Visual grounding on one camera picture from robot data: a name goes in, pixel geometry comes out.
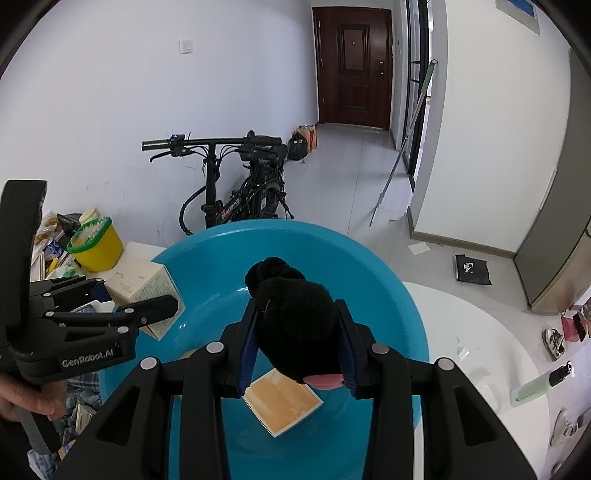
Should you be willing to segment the person left hand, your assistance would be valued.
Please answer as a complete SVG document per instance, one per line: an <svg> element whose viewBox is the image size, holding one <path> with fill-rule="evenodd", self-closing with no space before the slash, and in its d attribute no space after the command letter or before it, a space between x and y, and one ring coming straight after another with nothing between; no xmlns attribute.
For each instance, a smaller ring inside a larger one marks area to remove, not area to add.
<svg viewBox="0 0 591 480"><path fill-rule="evenodd" d="M40 391L21 385L6 374L0 376L1 417L17 421L17 408L45 415L49 420L66 413L66 382L45 384Z"/></svg>

